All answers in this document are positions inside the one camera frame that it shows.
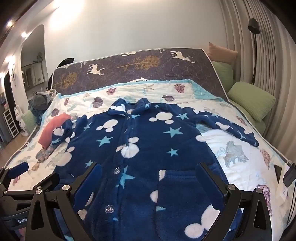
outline white tag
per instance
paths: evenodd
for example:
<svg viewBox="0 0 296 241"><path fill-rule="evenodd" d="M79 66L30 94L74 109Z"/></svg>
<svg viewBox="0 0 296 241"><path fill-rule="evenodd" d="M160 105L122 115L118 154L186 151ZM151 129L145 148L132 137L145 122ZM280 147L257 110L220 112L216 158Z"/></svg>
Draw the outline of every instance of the white tag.
<svg viewBox="0 0 296 241"><path fill-rule="evenodd" d="M281 170L281 177L279 179L279 185L278 188L276 190L276 198L277 200L280 202L280 205L282 205L287 198L287 194L288 194L288 188L285 186L285 184L283 183L284 180L284 175L286 174L286 172L289 170L289 166L286 163Z"/></svg>

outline pocket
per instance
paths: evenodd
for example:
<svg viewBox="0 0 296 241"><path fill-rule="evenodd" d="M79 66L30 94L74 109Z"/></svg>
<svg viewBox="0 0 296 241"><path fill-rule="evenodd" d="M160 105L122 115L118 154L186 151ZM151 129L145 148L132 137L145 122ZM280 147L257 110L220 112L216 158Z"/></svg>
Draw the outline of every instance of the pocket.
<svg viewBox="0 0 296 241"><path fill-rule="evenodd" d="M163 241L202 240L220 211L215 210L192 171L160 171L156 231Z"/></svg>

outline black floor lamp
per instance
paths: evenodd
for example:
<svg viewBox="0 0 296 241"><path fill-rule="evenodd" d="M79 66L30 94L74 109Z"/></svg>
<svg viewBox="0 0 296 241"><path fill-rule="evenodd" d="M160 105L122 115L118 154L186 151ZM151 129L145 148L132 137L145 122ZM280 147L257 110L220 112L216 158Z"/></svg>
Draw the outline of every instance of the black floor lamp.
<svg viewBox="0 0 296 241"><path fill-rule="evenodd" d="M257 68L257 39L256 35L260 33L259 24L256 19L250 18L248 29L254 34L254 47L255 47L255 64L252 78L252 85L255 84L256 68Z"/></svg>

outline collar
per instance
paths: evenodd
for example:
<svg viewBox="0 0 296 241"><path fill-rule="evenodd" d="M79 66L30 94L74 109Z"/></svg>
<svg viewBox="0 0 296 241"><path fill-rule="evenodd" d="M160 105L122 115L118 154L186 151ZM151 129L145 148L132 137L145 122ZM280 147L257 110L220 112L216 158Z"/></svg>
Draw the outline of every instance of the collar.
<svg viewBox="0 0 296 241"><path fill-rule="evenodd" d="M138 100L137 103L128 103L124 99L116 100L109 108L108 114L110 115L137 115L138 113L143 112L151 107L151 103L147 98L142 98Z"/></svg>

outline white comforter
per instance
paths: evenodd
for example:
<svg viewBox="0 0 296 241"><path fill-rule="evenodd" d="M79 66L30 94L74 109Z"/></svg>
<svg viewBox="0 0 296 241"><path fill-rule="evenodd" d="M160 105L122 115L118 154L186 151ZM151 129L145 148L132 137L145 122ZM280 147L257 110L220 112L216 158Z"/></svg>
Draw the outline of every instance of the white comforter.
<svg viewBox="0 0 296 241"><path fill-rule="evenodd" d="M170 100L168 102L164 95L173 98L167 98ZM92 104L96 97L101 97L103 100L103 104L99 108L94 108ZM59 114L63 112L76 113L79 117L86 114L89 118L94 114L107 111L118 98L135 102L144 97L153 103L166 102L178 104L181 107L193 107L199 111L206 110L255 133L255 138L259 141L257 148L225 131L212 130L197 125L220 162L230 183L235 184L241 190L253 191L256 187L263 189L269 205L273 240L279 240L286 227L293 193L292 187L290 187L289 195L282 205L276 199L278 183L274 165L283 166L283 160L233 106L220 98L215 98L191 80L130 82L70 96L58 95L44 114L40 131L36 137L8 164L8 167L13 167L23 161L29 164L29 171L13 180L9 189L31 189L53 172L57 161L63 155L67 143L61 144L44 163L37 163L35 158L35 155L41 149L38 140L43 128L53 118L52 112L59 111Z"/></svg>

